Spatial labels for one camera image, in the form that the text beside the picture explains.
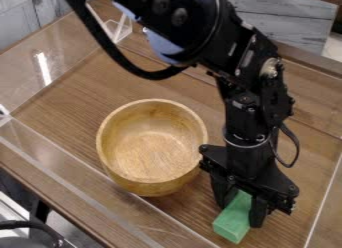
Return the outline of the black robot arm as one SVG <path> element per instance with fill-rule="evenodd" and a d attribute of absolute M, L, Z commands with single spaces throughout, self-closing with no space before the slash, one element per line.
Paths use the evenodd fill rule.
<path fill-rule="evenodd" d="M 295 100 L 285 83 L 278 47 L 238 15 L 229 0 L 112 0 L 147 30 L 150 45 L 167 68 L 147 71 L 124 56 L 86 5 L 66 0 L 112 60 L 147 80 L 167 79 L 203 66 L 215 79 L 226 110 L 225 143 L 203 144 L 199 166 L 209 173 L 217 204 L 238 193 L 251 197 L 249 224 L 258 228 L 274 211 L 291 213 L 299 188 L 285 175 L 293 163 L 278 152 L 279 136 Z"/>

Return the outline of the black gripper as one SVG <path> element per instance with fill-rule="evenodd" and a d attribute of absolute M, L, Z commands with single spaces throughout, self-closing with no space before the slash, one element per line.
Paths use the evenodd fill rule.
<path fill-rule="evenodd" d="M 267 138 L 254 143 L 229 140 L 225 146 L 199 146 L 200 168 L 209 173 L 215 202 L 225 209 L 239 191 L 251 196 L 249 221 L 261 228 L 274 210 L 290 215 L 299 196 L 299 187 L 281 171 L 277 163 L 286 164 L 277 151 L 278 139 Z"/>

